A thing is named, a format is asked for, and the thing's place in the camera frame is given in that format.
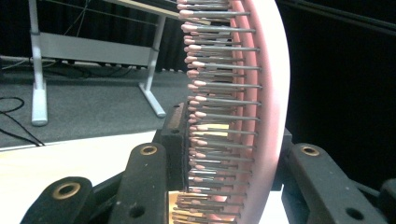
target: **gray carpet floor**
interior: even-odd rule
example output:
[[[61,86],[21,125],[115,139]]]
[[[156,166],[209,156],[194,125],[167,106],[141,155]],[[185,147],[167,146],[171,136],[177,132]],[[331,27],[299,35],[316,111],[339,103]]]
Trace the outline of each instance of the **gray carpet floor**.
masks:
[[[64,65],[46,69],[47,126],[34,127],[31,124],[31,69],[6,70],[0,78],[0,97],[23,99],[24,107],[9,115],[44,143],[161,129],[164,119],[157,118],[137,86],[138,82],[146,80],[146,69],[100,66],[84,66],[83,69],[81,72],[81,69]],[[81,78],[87,73],[95,76]],[[152,92],[163,109],[168,111],[173,105],[186,101],[190,94],[188,83],[184,73],[162,71],[155,74]],[[15,100],[2,100],[0,110],[9,110],[18,104]],[[4,115],[0,115],[0,128],[29,138]],[[30,144],[0,133],[0,147],[22,145]]]

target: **metal rod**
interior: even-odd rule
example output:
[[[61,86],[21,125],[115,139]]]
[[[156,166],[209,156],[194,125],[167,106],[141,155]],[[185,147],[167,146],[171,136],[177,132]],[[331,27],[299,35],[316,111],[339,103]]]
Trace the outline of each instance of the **metal rod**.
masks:
[[[54,3],[54,4],[63,5],[63,6],[67,6],[67,7],[79,8],[79,9],[84,10],[84,7],[79,7],[79,6],[75,6],[75,5],[71,5],[71,4],[67,4],[67,3],[62,3],[62,2],[53,1],[53,0],[44,0],[44,1],[46,1],[46,2],[51,2],[51,3]],[[85,10],[86,10],[86,11],[90,11],[90,12],[95,12],[95,13],[103,14],[103,15],[107,15],[107,16],[112,16],[112,17],[124,19],[124,20],[127,20],[127,21],[136,21],[136,22],[141,22],[141,23],[145,23],[145,24],[147,24],[147,25],[154,25],[154,26],[157,25],[157,24],[152,23],[152,22],[134,20],[134,19],[131,19],[131,18],[128,18],[128,17],[122,17],[122,16],[118,16],[118,15],[115,15],[115,14],[111,14],[111,13],[106,13],[106,12],[98,11],[98,10],[95,10],[95,9],[86,8]]]
[[[40,31],[38,29],[37,5],[35,0],[29,0],[30,37],[32,39],[33,66],[35,69],[35,88],[44,89],[43,67],[41,62]]]
[[[185,32],[237,32],[237,33],[255,33],[254,29],[245,29],[238,27],[230,27],[230,26],[211,26],[211,25],[192,25],[192,24],[183,24],[181,25],[181,29]]]
[[[361,191],[363,191],[363,192],[366,192],[366,193],[368,193],[368,194],[370,194],[370,195],[373,195],[373,196],[376,197],[376,198],[379,196],[379,191],[378,191],[378,190],[369,188],[369,187],[367,187],[367,186],[365,186],[365,185],[363,185],[363,184],[361,184],[361,183],[359,183],[359,182],[356,182],[356,181],[354,181],[354,180],[351,180],[351,181],[352,181],[353,184],[356,185],[356,188],[357,188],[357,189],[359,189],[359,190],[361,190]]]
[[[235,65],[228,63],[206,63],[206,62],[193,62],[194,67],[205,67],[205,68],[223,68],[223,69],[242,69],[242,70],[262,70],[260,67],[256,66],[246,66],[246,65]]]
[[[149,91],[152,84],[152,79],[154,78],[155,65],[157,64],[158,53],[160,51],[161,38],[163,37],[163,27],[165,26],[165,16],[158,17],[158,26],[155,31],[154,43],[152,45],[152,50],[149,57],[148,65],[148,80],[145,85],[145,90]]]
[[[244,48],[244,47],[224,47],[224,46],[198,46],[198,45],[189,45],[190,51],[224,51],[224,50],[231,50],[231,51],[260,51],[257,48]]]
[[[203,82],[196,80],[194,85],[198,87],[229,87],[229,88],[257,88],[262,89],[260,85],[238,84],[238,83],[220,83],[220,82]]]
[[[185,18],[233,18],[236,16],[247,16],[250,12],[237,11],[190,11],[181,10],[180,16]]]

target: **table top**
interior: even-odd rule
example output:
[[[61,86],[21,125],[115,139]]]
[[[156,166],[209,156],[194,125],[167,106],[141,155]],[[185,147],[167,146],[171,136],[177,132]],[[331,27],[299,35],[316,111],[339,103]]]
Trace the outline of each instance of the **table top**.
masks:
[[[155,132],[83,139],[0,152],[0,223],[20,223],[51,183],[82,176],[95,186],[123,170],[131,150]]]
[[[150,5],[132,0],[104,0],[104,1],[125,7],[135,8],[142,11],[147,11],[149,13],[166,16],[168,18],[178,20],[178,12],[165,9],[163,7],[156,7],[158,5]]]

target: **white surface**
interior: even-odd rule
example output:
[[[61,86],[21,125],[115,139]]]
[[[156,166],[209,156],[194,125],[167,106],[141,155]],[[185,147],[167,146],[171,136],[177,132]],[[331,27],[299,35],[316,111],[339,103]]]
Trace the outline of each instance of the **white surface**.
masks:
[[[47,84],[42,83],[43,89],[38,89],[33,84],[33,103],[32,103],[32,124],[43,126],[48,123],[47,114]]]
[[[155,132],[125,134],[12,151],[0,148],[0,223],[20,223],[46,186],[67,176],[83,176],[97,185],[125,169],[131,150],[151,142]],[[271,192],[263,223],[289,223],[281,192]]]

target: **black cable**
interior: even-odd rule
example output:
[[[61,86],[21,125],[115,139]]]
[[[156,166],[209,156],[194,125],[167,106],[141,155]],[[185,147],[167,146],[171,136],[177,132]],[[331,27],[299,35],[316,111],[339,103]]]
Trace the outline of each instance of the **black cable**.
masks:
[[[126,75],[128,75],[131,71],[132,71],[132,66],[128,69],[128,71],[126,71],[125,73],[121,74],[121,75],[116,75],[116,76],[112,76],[112,77],[125,77]]]
[[[79,35],[79,31],[81,30],[82,23],[84,22],[85,12],[87,11],[87,7],[88,7],[88,4],[89,4],[90,2],[91,2],[91,0],[85,0],[85,7],[84,7],[84,9],[83,9],[82,18],[81,18],[81,21],[79,22],[78,31],[77,31],[77,34],[76,34],[77,37],[78,37],[78,35]]]
[[[45,69],[45,71],[46,71],[46,73],[52,73],[54,75],[58,75],[58,76],[61,76],[61,77],[66,77],[66,78],[71,78],[71,79],[86,79],[86,78],[89,78],[91,76],[90,74],[86,74],[83,71],[79,71],[81,73],[80,76],[70,76],[69,74],[65,74],[65,73],[58,72],[58,71],[52,71],[52,70],[49,70],[49,69]]]
[[[118,69],[115,69],[115,71],[112,71],[108,74],[104,74],[104,75],[93,74],[93,75],[96,77],[112,77],[114,74],[118,73],[121,69],[122,69],[122,67],[119,67]]]
[[[32,140],[30,140],[30,139],[28,139],[28,138],[25,138],[25,137],[16,135],[16,134],[14,134],[14,133],[9,133],[9,132],[7,132],[7,131],[1,129],[1,128],[0,128],[0,133],[4,133],[4,134],[9,135],[9,136],[11,136],[11,137],[14,137],[14,138],[21,139],[21,140],[23,140],[23,141],[32,143],[32,144],[36,145],[37,147],[40,147],[40,144],[41,144],[41,146],[44,146],[45,144],[44,144],[43,142],[41,142],[38,138],[36,138],[32,133],[30,133],[29,131],[27,131],[27,129],[26,129],[25,127],[23,127],[22,124],[20,124],[17,120],[15,120],[14,118],[12,118],[12,117],[8,114],[8,113],[10,113],[10,112],[13,112],[13,111],[16,111],[16,110],[21,109],[21,108],[24,106],[24,101],[23,101],[21,98],[19,98],[19,97],[13,97],[13,96],[11,96],[11,97],[0,97],[0,101],[2,101],[2,100],[18,100],[18,101],[20,101],[20,103],[21,103],[20,105],[16,106],[15,108],[9,109],[9,110],[0,110],[0,114],[2,114],[2,115],[4,115],[4,116],[8,117],[9,119],[11,119],[11,120],[13,120],[15,123],[17,123],[27,134],[29,134],[32,138],[34,138],[34,139],[36,140],[36,142],[35,142],[35,141],[32,141]]]
[[[356,182],[354,180],[351,180],[351,181],[356,186],[356,188],[359,189],[360,191],[363,191],[365,193],[368,193],[368,194],[378,198],[378,196],[379,196],[379,191],[378,190],[372,189],[370,187],[367,187],[367,186],[365,186],[365,185],[363,185],[363,184],[361,184],[359,182]]]

